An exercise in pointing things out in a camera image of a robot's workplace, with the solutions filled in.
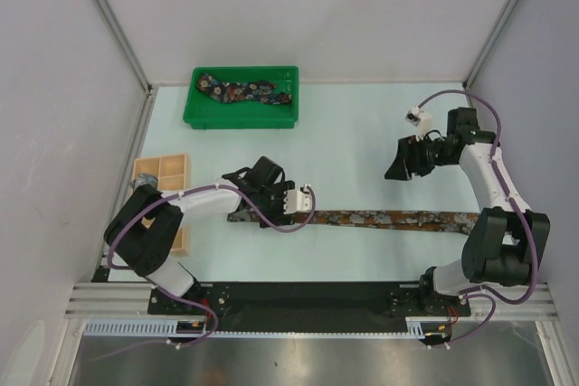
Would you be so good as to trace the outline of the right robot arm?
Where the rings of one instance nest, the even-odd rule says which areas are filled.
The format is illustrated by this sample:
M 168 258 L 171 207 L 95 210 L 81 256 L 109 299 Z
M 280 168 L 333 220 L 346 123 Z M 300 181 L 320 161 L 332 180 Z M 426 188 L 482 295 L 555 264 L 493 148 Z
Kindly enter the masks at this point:
M 432 117 L 422 107 L 411 108 L 406 119 L 417 131 L 399 139 L 385 179 L 409 181 L 456 165 L 467 175 L 479 206 L 460 259 L 422 275 L 427 286 L 417 292 L 418 306 L 438 315 L 450 297 L 486 295 L 512 306 L 527 302 L 535 291 L 550 220 L 533 212 L 512 182 L 499 146 L 501 130 L 481 129 L 475 108 L 450 110 L 445 135 L 435 139 L 429 136 Z

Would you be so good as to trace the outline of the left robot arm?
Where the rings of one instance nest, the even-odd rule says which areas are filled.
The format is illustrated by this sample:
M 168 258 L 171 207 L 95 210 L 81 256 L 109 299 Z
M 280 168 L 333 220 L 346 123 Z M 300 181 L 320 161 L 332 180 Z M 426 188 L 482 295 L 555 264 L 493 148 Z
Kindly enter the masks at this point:
M 307 191 L 285 178 L 268 157 L 254 166 L 224 174 L 214 184 L 181 191 L 159 191 L 150 184 L 136 188 L 104 232 L 108 261 L 115 255 L 125 268 L 168 292 L 178 312 L 194 311 L 200 302 L 195 277 L 171 254 L 185 217 L 204 218 L 250 210 L 262 227 L 285 231 L 300 205 L 311 205 Z

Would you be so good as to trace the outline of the orange grey patterned tie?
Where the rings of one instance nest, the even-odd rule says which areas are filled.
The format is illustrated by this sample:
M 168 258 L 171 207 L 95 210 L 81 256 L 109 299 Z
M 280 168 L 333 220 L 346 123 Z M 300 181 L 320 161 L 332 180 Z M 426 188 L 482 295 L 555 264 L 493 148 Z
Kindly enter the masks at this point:
M 469 235 L 478 218 L 477 212 L 343 210 L 315 211 L 311 218 L 307 213 L 299 212 L 281 217 L 276 225 L 289 229 L 306 223 L 336 227 Z

